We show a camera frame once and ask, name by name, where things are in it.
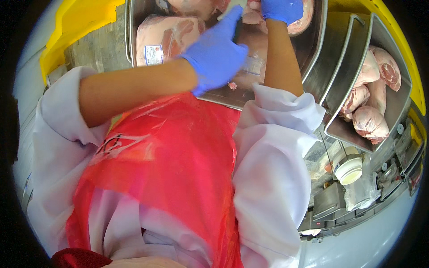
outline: plastic apron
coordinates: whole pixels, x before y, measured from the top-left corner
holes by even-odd
[[[243,267],[233,206],[239,111],[184,93],[124,115],[84,170],[66,223],[70,247],[90,250],[96,187],[179,219],[211,248],[212,267]]]

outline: white sleeve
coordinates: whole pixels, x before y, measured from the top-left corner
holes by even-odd
[[[287,267],[298,253],[297,228],[307,211],[311,180],[303,157],[325,110],[300,97],[254,86],[234,133],[233,184],[245,268]]]
[[[28,218],[49,256],[68,247],[65,223],[73,211],[79,178],[103,142],[109,127],[88,128],[79,110],[79,83],[97,73],[89,67],[70,70],[46,91],[36,109]]]

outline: forearm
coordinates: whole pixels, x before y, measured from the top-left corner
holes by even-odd
[[[197,82],[185,59],[92,75],[80,82],[80,112],[88,127],[98,126],[158,97],[191,91]]]
[[[267,19],[266,22],[268,56],[264,85],[301,96],[304,93],[301,72],[287,32],[287,25],[272,19]]]

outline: knife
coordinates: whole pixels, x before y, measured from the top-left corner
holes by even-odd
[[[244,12],[244,9],[246,8],[246,5],[247,5],[247,0],[231,0],[231,2],[228,4],[227,9],[225,10],[225,12],[224,12],[224,13],[222,13],[222,14],[218,17],[218,21],[220,21],[221,19],[223,19],[223,18],[224,18],[224,16],[225,16],[226,14],[228,14],[228,12],[229,12],[233,7],[235,7],[235,6],[237,6],[237,5],[241,6],[241,7],[243,8],[243,12]],[[237,40],[238,40],[238,38],[239,38],[240,31],[242,30],[242,28],[243,28],[243,13],[242,13],[242,15],[241,15],[240,19],[239,19],[239,20],[238,20],[238,22],[237,22],[236,32],[234,33],[234,38],[233,38],[233,42],[234,42],[234,43],[237,43]]]

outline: white lab coat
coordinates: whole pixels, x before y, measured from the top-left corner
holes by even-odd
[[[103,142],[109,123],[88,128],[80,114],[80,79],[96,71],[77,67],[40,99],[33,132],[33,199],[28,217],[49,256],[67,248],[65,223],[86,165]],[[311,181],[303,157],[324,109],[312,95],[300,97],[254,86],[234,140],[234,205],[246,268],[287,267],[299,250],[300,225]],[[142,236],[141,228],[146,229]],[[140,205],[126,195],[96,189],[89,214],[91,250],[113,260],[161,256],[189,268],[211,266],[206,243],[178,219]]]

